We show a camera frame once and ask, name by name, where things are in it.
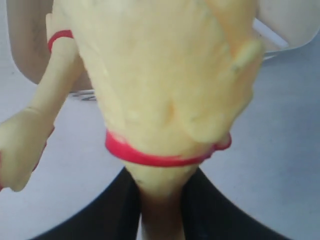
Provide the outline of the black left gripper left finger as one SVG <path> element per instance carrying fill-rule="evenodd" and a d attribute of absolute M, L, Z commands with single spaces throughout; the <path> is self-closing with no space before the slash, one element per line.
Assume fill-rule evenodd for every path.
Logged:
<path fill-rule="evenodd" d="M 140 221 L 138 188 L 123 168 L 89 205 L 35 240 L 135 240 Z"/>

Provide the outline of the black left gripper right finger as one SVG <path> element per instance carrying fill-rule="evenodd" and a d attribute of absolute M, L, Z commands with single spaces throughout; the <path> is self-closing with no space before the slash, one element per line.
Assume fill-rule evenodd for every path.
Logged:
<path fill-rule="evenodd" d="M 226 198 L 200 168 L 183 187 L 182 222 L 187 240 L 287 240 Z"/>

